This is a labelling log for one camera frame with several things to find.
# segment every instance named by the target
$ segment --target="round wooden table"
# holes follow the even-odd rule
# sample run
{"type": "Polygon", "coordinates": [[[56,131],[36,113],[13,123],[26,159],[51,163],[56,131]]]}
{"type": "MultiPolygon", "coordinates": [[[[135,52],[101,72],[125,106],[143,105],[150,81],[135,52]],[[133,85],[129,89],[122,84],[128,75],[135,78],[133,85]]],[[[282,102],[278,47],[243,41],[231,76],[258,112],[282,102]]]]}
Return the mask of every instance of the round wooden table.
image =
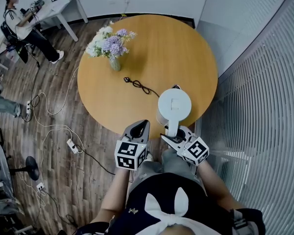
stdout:
{"type": "Polygon", "coordinates": [[[165,16],[140,15],[118,21],[115,31],[137,33],[126,43],[129,54],[120,58],[121,71],[110,68],[105,57],[84,54],[78,70],[78,91],[89,114],[107,129],[122,134],[130,124],[150,121],[149,138],[164,134],[156,120],[158,97],[125,83],[139,80],[159,95],[178,84],[192,101],[189,126],[205,112],[217,88],[217,65],[207,42],[185,23],[165,16]]]}

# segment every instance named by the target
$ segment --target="navy blue top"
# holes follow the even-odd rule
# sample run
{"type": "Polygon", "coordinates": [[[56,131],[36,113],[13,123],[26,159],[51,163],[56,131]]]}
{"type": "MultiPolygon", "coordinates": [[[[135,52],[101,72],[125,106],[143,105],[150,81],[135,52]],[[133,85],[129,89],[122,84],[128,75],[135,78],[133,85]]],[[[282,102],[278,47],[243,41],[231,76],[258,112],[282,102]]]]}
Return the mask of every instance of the navy blue top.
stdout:
{"type": "MultiPolygon", "coordinates": [[[[174,214],[174,199],[179,187],[182,187],[189,199],[187,213],[183,216],[200,222],[222,235],[231,235],[233,220],[230,212],[218,206],[207,197],[202,187],[187,178],[173,173],[163,173],[152,176],[133,189],[130,193],[124,212],[110,226],[108,234],[135,235],[148,226],[159,222],[159,219],[145,212],[145,201],[148,193],[159,203],[161,210],[174,214]]],[[[259,234],[265,234],[262,213],[255,209],[239,209],[247,221],[256,223],[259,234]]],[[[104,233],[109,223],[97,222],[78,229],[77,235],[86,233],[104,233]]]]}

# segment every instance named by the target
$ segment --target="glass vase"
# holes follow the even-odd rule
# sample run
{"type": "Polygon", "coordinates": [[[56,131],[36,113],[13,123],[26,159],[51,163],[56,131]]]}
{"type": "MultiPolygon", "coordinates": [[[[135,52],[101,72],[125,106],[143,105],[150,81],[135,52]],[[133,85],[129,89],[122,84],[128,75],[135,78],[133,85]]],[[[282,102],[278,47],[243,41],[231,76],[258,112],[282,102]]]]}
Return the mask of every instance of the glass vase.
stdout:
{"type": "Polygon", "coordinates": [[[112,69],[114,69],[115,71],[121,70],[121,65],[118,58],[109,58],[109,62],[112,69]]]}

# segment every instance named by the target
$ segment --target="white desk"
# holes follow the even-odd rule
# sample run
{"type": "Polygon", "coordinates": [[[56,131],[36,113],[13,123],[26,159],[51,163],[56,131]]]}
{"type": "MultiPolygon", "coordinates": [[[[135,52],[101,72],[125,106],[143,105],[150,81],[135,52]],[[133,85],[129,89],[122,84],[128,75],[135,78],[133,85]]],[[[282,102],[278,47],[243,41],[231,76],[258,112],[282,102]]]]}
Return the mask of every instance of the white desk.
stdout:
{"type": "MultiPolygon", "coordinates": [[[[57,20],[54,19],[55,17],[57,17],[60,20],[60,22],[63,24],[65,29],[68,31],[70,36],[74,39],[75,42],[77,42],[78,41],[77,36],[72,31],[71,27],[69,26],[69,24],[67,23],[67,21],[64,19],[63,15],[62,15],[62,11],[65,9],[65,7],[71,1],[72,0],[57,0],[54,2],[50,1],[49,3],[46,3],[45,5],[43,5],[41,10],[37,12],[36,16],[38,17],[39,22],[42,22],[46,19],[51,18],[53,20],[53,22],[57,25],[57,27],[60,29],[61,28],[60,24],[57,22],[57,20]]],[[[86,13],[85,13],[80,1],[79,0],[75,0],[75,1],[77,4],[78,11],[79,11],[80,15],[82,16],[82,18],[84,19],[84,22],[88,23],[86,13]]],[[[32,20],[31,24],[35,25],[36,24],[35,20],[32,20]]]]}

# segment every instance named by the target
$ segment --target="white scarf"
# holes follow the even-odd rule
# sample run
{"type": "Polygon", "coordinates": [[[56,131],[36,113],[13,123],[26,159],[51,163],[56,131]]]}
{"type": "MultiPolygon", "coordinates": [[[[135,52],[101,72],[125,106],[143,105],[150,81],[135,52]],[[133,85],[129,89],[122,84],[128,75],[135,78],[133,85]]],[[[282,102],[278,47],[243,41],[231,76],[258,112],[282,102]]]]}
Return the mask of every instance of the white scarf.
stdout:
{"type": "Polygon", "coordinates": [[[148,193],[145,202],[145,211],[149,215],[160,219],[160,221],[154,225],[148,226],[136,235],[158,235],[167,226],[171,226],[174,224],[186,226],[190,228],[196,235],[220,235],[220,233],[202,223],[183,217],[186,214],[187,210],[188,196],[181,187],[177,190],[174,199],[175,214],[167,214],[161,211],[160,205],[155,197],[148,193]]]}

